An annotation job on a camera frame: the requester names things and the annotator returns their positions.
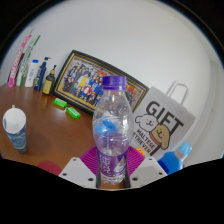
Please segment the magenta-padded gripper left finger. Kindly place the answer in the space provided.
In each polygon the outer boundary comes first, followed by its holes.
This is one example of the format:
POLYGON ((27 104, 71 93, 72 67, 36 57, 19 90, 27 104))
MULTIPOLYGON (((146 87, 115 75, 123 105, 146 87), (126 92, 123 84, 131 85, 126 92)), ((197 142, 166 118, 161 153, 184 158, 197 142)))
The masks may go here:
POLYGON ((80 158, 72 157, 59 176, 84 188, 97 187, 98 158, 95 147, 89 149, 80 158))

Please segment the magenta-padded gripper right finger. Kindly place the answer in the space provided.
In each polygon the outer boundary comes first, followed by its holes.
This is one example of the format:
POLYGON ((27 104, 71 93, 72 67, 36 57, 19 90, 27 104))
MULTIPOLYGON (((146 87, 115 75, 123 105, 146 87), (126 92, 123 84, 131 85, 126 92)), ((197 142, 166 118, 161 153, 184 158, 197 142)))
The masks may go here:
POLYGON ((127 154, 125 184, 128 188, 140 188, 166 176, 153 157, 145 157, 130 147, 127 154))

